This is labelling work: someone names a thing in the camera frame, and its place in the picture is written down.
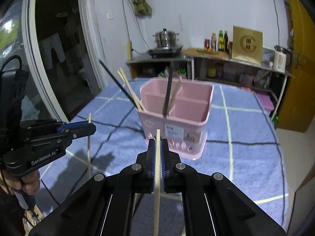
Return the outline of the person's left hand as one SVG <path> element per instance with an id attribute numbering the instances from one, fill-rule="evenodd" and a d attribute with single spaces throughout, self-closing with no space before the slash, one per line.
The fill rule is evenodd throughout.
<path id="1" fill-rule="evenodd" d="M 38 170 L 22 177 L 15 177 L 8 171 L 1 171 L 1 188 L 7 194 L 14 194 L 14 190 L 22 190 L 34 195 L 40 190 L 40 172 Z"/>

